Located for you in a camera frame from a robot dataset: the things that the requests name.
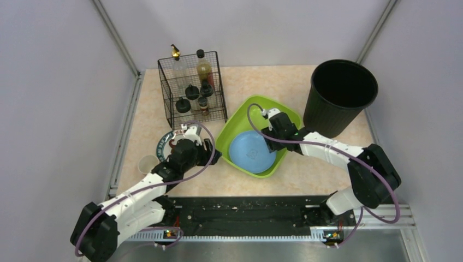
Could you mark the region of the blue plate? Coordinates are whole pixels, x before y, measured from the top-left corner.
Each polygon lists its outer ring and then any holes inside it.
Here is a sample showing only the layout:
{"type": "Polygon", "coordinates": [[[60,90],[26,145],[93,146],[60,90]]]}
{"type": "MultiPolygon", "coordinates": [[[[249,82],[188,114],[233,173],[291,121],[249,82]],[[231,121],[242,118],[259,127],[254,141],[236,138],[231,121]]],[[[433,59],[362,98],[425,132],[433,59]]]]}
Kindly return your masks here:
{"type": "Polygon", "coordinates": [[[276,157],[277,152],[270,152],[265,139],[255,130],[237,135],[229,146],[231,162],[252,174],[267,171],[276,157]]]}

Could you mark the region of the green-rimmed white plate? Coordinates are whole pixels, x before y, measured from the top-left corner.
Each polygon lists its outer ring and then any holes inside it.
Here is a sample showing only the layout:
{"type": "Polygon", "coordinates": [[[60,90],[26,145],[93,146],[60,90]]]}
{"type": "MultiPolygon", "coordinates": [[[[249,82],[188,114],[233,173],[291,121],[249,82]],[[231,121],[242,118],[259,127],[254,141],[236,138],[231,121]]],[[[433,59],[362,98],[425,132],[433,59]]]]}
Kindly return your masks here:
{"type": "Polygon", "coordinates": [[[180,141],[184,138],[181,135],[180,130],[172,130],[164,134],[156,146],[156,157],[159,159],[160,162],[165,162],[167,158],[171,155],[170,147],[168,144],[169,140],[171,139],[180,141]]]}

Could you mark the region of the black-lid shaker jar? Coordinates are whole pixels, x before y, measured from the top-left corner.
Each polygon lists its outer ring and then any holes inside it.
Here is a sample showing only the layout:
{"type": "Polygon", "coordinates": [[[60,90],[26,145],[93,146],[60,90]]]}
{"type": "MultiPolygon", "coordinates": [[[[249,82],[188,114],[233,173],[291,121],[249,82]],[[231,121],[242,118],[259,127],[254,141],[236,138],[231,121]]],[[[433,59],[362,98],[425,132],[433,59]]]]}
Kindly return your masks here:
{"type": "Polygon", "coordinates": [[[215,90],[207,80],[201,81],[200,94],[207,99],[209,107],[214,108],[217,105],[215,90]]]}
{"type": "Polygon", "coordinates": [[[178,123],[184,123],[188,121],[190,115],[192,114],[192,106],[190,101],[182,97],[180,97],[175,103],[175,109],[177,111],[178,123]]]}
{"type": "Polygon", "coordinates": [[[185,97],[190,101],[191,110],[199,110],[198,98],[200,97],[200,91],[197,86],[188,85],[185,89],[185,97]]]}

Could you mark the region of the small pepper grinder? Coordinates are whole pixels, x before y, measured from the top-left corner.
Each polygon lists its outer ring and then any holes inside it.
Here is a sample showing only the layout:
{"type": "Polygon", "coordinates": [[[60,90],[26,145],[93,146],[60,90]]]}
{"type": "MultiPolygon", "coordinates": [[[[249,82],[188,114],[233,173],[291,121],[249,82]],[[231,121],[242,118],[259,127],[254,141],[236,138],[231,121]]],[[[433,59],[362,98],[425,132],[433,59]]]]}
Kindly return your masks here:
{"type": "Polygon", "coordinates": [[[209,115],[209,102],[208,102],[208,99],[206,97],[201,96],[201,97],[198,98],[198,104],[199,104],[199,107],[200,107],[201,114],[203,116],[209,115]]]}

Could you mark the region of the black-lid shaker jar back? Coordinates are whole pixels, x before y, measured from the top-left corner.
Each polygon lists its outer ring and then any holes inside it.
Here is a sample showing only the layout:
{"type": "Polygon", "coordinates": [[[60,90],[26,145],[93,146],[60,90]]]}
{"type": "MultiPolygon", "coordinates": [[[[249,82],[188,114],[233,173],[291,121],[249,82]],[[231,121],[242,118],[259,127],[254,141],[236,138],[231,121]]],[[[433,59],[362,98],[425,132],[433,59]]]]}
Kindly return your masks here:
{"type": "Polygon", "coordinates": [[[190,101],[191,110],[199,110],[198,98],[200,97],[200,91],[197,86],[188,85],[185,89],[185,97],[190,101]]]}

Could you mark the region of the clear gold-spout oil bottle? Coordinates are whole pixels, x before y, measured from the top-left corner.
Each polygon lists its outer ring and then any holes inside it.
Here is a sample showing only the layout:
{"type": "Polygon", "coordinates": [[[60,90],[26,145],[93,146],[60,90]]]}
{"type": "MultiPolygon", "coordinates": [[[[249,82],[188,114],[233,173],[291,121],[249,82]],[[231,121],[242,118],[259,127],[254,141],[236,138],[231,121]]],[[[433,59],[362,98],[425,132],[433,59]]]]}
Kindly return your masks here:
{"type": "Polygon", "coordinates": [[[181,58],[180,50],[174,45],[171,44],[172,52],[171,55],[174,59],[173,63],[173,75],[177,83],[180,94],[184,94],[185,89],[189,85],[189,79],[187,76],[187,67],[184,60],[181,58]]]}

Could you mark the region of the brown sauce bottle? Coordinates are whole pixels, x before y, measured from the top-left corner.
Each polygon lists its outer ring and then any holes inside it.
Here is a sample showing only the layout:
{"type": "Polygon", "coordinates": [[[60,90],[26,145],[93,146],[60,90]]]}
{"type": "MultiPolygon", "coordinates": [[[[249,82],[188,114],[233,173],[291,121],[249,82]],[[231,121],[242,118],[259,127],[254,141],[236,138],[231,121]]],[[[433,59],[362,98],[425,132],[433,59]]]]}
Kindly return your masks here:
{"type": "Polygon", "coordinates": [[[203,85],[205,83],[209,84],[213,90],[215,90],[215,83],[213,79],[212,66],[210,62],[205,58],[205,52],[203,49],[196,51],[198,58],[198,63],[196,65],[197,74],[200,80],[200,83],[203,85]]]}

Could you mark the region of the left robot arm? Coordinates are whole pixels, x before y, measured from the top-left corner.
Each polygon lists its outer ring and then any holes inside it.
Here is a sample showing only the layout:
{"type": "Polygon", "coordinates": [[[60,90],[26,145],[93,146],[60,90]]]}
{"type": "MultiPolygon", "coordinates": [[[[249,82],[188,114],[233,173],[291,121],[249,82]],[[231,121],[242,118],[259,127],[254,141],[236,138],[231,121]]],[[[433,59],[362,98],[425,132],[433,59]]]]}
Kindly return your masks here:
{"type": "Polygon", "coordinates": [[[70,237],[75,255],[107,261],[127,238],[163,220],[167,210],[157,199],[185,182],[187,171],[196,166],[205,170],[221,155],[210,139],[178,140],[166,160],[135,186],[103,203],[84,206],[70,237]]]}

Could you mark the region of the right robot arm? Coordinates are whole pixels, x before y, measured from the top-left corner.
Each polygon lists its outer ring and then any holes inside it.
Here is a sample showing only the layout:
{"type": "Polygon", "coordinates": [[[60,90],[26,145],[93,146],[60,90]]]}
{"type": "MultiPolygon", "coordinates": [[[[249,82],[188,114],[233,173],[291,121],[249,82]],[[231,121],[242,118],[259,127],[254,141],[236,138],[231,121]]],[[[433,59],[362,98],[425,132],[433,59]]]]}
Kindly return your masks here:
{"type": "Polygon", "coordinates": [[[264,110],[268,126],[261,130],[270,152],[286,149],[315,157],[348,173],[350,186],[330,195],[320,207],[328,216],[367,207],[377,208],[391,198],[401,179],[384,150],[376,144],[350,146],[307,128],[297,129],[279,109],[264,110]]]}

